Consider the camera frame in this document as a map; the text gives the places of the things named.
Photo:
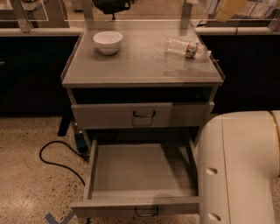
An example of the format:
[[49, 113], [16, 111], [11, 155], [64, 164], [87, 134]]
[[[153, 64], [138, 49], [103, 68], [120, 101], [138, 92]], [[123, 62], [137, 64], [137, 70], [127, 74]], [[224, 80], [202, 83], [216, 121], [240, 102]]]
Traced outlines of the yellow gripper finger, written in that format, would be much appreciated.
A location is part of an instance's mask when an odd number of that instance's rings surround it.
[[220, 6], [215, 19], [219, 22], [227, 22], [248, 0], [220, 0]]

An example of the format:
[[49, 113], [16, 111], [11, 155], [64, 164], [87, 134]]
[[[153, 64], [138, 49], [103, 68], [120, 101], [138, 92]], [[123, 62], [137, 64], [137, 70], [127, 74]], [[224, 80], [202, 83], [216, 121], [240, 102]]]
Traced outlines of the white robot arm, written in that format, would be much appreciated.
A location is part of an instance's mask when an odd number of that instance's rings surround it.
[[204, 36], [226, 74], [199, 139], [200, 224], [277, 224], [279, 37]]

